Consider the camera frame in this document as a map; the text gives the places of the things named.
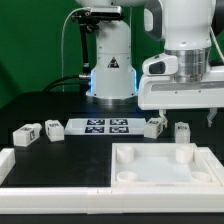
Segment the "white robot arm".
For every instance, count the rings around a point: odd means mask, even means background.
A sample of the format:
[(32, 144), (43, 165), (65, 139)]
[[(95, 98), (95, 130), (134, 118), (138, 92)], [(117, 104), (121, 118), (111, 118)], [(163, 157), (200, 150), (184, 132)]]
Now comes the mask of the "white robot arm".
[[(209, 64), (211, 46), (224, 30), (224, 0), (76, 0), (88, 24), (97, 24), (97, 64), (87, 95), (99, 100), (128, 99), (138, 87), (138, 106), (158, 110), (207, 108), (211, 121), (224, 108), (224, 65)], [(146, 59), (135, 84), (130, 27), (124, 7), (144, 8), (144, 29), (165, 42), (164, 51)]]

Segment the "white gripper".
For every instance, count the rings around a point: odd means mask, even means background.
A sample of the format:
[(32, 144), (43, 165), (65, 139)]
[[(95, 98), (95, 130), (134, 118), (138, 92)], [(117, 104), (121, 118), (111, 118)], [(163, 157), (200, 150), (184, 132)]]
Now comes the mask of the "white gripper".
[(211, 67), (200, 81), (179, 82), (176, 56), (165, 53), (146, 59), (139, 83), (138, 106), (142, 110), (159, 110), (167, 128), (165, 109), (210, 108), (207, 115), (211, 127), (217, 109), (224, 107), (224, 66)]

